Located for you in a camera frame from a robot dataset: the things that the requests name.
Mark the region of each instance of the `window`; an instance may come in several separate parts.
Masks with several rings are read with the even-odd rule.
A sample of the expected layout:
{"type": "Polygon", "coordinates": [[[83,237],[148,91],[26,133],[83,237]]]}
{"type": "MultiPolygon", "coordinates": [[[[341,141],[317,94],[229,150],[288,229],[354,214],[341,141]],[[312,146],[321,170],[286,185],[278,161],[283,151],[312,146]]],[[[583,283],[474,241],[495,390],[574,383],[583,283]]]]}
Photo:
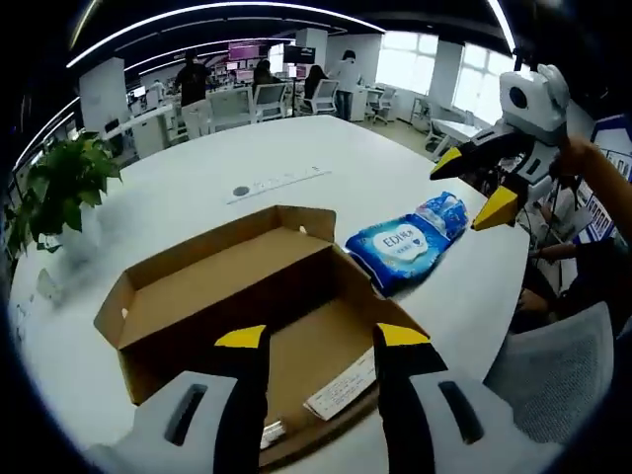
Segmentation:
{"type": "Polygon", "coordinates": [[[473,112],[487,123],[496,122],[503,115],[499,78],[504,72],[513,70],[511,57],[466,44],[452,104],[463,111],[473,112]]]}
{"type": "Polygon", "coordinates": [[[376,81],[427,94],[433,79],[438,38],[408,32],[388,32],[382,39],[376,81]]]}

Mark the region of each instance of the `wet wipes package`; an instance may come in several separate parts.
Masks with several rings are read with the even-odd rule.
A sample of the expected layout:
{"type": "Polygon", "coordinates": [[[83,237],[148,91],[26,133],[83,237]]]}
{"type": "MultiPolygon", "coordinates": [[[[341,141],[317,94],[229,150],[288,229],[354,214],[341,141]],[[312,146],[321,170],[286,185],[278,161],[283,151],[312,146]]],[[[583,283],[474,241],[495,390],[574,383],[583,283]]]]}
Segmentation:
{"type": "Polygon", "coordinates": [[[425,277],[467,222],[463,201],[442,193],[415,213],[360,230],[346,247],[379,291],[389,296],[407,282],[425,277]]]}

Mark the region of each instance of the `ceiling light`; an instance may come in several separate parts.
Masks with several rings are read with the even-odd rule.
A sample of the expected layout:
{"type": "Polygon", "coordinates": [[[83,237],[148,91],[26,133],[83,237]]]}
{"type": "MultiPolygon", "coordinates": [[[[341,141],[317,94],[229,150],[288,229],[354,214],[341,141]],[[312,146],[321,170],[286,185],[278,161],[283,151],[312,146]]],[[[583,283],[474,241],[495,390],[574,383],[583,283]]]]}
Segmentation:
{"type": "Polygon", "coordinates": [[[31,147],[33,146],[33,144],[36,142],[36,140],[38,139],[38,137],[50,126],[51,123],[53,123],[54,121],[57,120],[57,118],[59,116],[61,116],[61,114],[63,114],[64,112],[66,112],[75,102],[77,102],[79,100],[78,97],[75,97],[72,101],[70,101],[66,107],[64,107],[62,110],[60,110],[57,114],[54,115],[53,118],[51,118],[49,121],[46,122],[46,125],[44,125],[41,130],[36,133],[36,136],[33,137],[33,140],[31,140],[29,142],[29,144],[27,145],[27,147],[24,149],[24,151],[20,154],[20,156],[18,157],[18,161],[16,161],[15,166],[13,167],[13,169],[15,170],[16,168],[18,168],[18,165],[20,165],[20,162],[22,161],[22,158],[24,158],[24,155],[27,154],[27,151],[29,151],[31,149],[31,147]]]}
{"type": "Polygon", "coordinates": [[[336,18],[340,18],[340,19],[343,19],[343,20],[347,20],[349,22],[358,23],[358,24],[363,25],[365,27],[377,30],[377,31],[379,31],[381,33],[385,33],[386,32],[386,30],[384,30],[382,28],[379,28],[379,27],[377,27],[377,26],[375,26],[375,25],[373,25],[371,23],[368,23],[368,22],[365,22],[363,20],[360,20],[358,18],[350,17],[348,15],[343,15],[342,13],[332,12],[330,10],[324,10],[322,8],[308,7],[306,5],[295,5],[295,4],[292,4],[292,3],[280,3],[280,2],[218,2],[218,3],[210,3],[210,4],[206,4],[206,5],[195,5],[193,7],[180,8],[178,10],[172,10],[171,12],[166,12],[166,13],[162,13],[160,15],[155,15],[153,17],[146,18],[145,20],[142,20],[140,22],[134,23],[133,25],[129,25],[128,27],[125,27],[122,30],[118,30],[117,32],[112,33],[108,37],[103,38],[99,42],[97,42],[97,43],[93,44],[92,46],[90,46],[88,49],[83,51],[81,54],[79,54],[74,59],[72,59],[68,64],[66,64],[66,67],[69,68],[69,67],[74,66],[81,59],[86,57],[88,54],[94,52],[95,50],[97,50],[98,48],[100,48],[101,46],[106,44],[107,42],[110,42],[111,40],[114,40],[114,39],[124,35],[125,33],[129,33],[132,30],[135,30],[137,28],[143,27],[143,26],[148,25],[148,24],[153,23],[153,22],[157,22],[158,20],[163,20],[165,18],[173,17],[175,15],[180,15],[180,14],[183,14],[183,13],[190,13],[190,12],[195,12],[195,11],[199,11],[199,10],[207,10],[207,9],[211,9],[211,8],[249,7],[249,6],[290,8],[290,9],[295,9],[295,10],[303,10],[303,11],[306,11],[306,12],[320,13],[320,14],[323,14],[323,15],[329,15],[330,17],[336,17],[336,18]]]}
{"type": "Polygon", "coordinates": [[[505,35],[505,40],[510,47],[510,52],[513,54],[515,49],[515,41],[514,35],[512,35],[512,30],[510,29],[510,24],[507,22],[507,18],[505,18],[505,13],[501,8],[501,4],[499,0],[487,0],[487,3],[490,4],[492,10],[494,10],[494,15],[496,15],[496,19],[498,23],[501,24],[501,29],[503,30],[503,35],[505,35]]]}
{"type": "MultiPolygon", "coordinates": [[[[198,54],[197,57],[211,56],[212,54],[221,54],[223,52],[228,52],[228,49],[223,49],[221,51],[214,51],[214,52],[205,52],[204,54],[198,54]]],[[[171,61],[171,62],[165,62],[164,64],[161,64],[160,66],[152,67],[151,69],[147,69],[146,71],[139,72],[138,75],[139,76],[144,76],[148,72],[155,71],[156,69],[162,69],[163,67],[171,66],[172,64],[177,64],[177,63],[182,62],[184,60],[185,59],[182,58],[182,59],[176,59],[175,61],[171,61]]]]}
{"type": "Polygon", "coordinates": [[[132,64],[131,66],[126,67],[125,72],[129,71],[130,69],[133,69],[134,67],[140,66],[141,64],[145,64],[147,62],[153,61],[154,59],[158,59],[164,56],[169,56],[177,52],[186,51],[187,49],[194,49],[196,47],[204,47],[204,46],[213,46],[214,44],[222,44],[224,42],[263,41],[263,40],[292,41],[292,38],[240,38],[240,39],[223,39],[221,41],[203,42],[202,44],[194,44],[192,46],[174,49],[173,51],[163,52],[162,54],[158,54],[157,56],[150,57],[149,59],[145,59],[143,61],[137,62],[136,64],[132,64]]]}

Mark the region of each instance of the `cardboard box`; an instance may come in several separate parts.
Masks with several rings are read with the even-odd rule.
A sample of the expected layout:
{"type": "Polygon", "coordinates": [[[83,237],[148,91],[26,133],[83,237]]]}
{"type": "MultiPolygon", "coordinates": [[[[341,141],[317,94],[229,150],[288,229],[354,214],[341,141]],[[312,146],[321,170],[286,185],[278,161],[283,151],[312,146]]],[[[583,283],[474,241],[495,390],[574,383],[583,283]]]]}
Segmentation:
{"type": "Polygon", "coordinates": [[[335,220],[330,210],[271,207],[127,269],[95,327],[118,350],[132,402],[183,370],[211,371],[207,352],[219,337],[266,324],[266,425],[282,420],[287,434],[262,451],[262,467],[316,448],[374,409],[374,385],[329,422],[303,407],[372,346],[375,323],[420,330],[333,244],[335,220]]]}

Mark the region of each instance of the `office desk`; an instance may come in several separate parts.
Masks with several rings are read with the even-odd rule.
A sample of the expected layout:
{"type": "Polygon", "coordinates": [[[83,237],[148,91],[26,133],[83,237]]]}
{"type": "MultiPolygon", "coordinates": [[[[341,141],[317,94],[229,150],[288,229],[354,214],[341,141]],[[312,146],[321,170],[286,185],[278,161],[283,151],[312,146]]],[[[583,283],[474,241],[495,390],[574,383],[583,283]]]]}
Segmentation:
{"type": "Polygon", "coordinates": [[[434,149],[432,160],[436,163],[438,159],[441,157],[444,148],[447,146],[447,142],[450,137],[455,138],[461,143],[469,141],[473,136],[475,136],[480,128],[474,125],[466,125],[465,123],[459,123],[458,121],[450,121],[450,120],[440,120],[433,119],[433,124],[443,133],[445,133],[445,137],[441,141],[441,143],[434,149]]]}
{"type": "MultiPolygon", "coordinates": [[[[469,215],[476,215],[486,199],[457,179],[430,181],[432,167],[377,133],[316,116],[203,136],[123,169],[122,183],[110,180],[110,192],[97,207],[101,251],[85,267],[67,270],[62,281],[70,296],[62,306],[53,310],[35,288],[41,268],[64,278],[63,249],[51,255],[32,245],[17,266],[11,304],[26,304],[29,311],[22,354],[45,403],[80,447],[114,442],[131,427],[134,406],[117,353],[93,326],[123,269],[274,204],[334,209],[340,245],[361,228],[410,212],[442,191],[462,198],[469,215]],[[238,186],[252,188],[314,166],[331,173],[228,203],[238,186]]],[[[528,236],[518,226],[468,229],[422,284],[394,299],[429,332],[449,367],[483,380],[514,314],[527,250],[528,236]]],[[[282,472],[383,474],[387,462],[374,412],[282,472]]]]}
{"type": "Polygon", "coordinates": [[[147,112],[145,114],[141,114],[140,116],[131,118],[130,120],[126,121],[125,123],[121,123],[117,128],[114,128],[113,130],[110,130],[107,133],[104,133],[102,135],[102,138],[104,140],[109,140],[112,137],[117,136],[117,135],[129,130],[130,128],[132,128],[135,125],[139,125],[139,124],[143,123],[144,121],[148,121],[149,119],[153,119],[155,117],[163,116],[166,113],[170,112],[173,108],[174,108],[173,104],[166,104],[164,106],[159,107],[158,109],[154,109],[153,111],[149,111],[149,112],[147,112]]]}

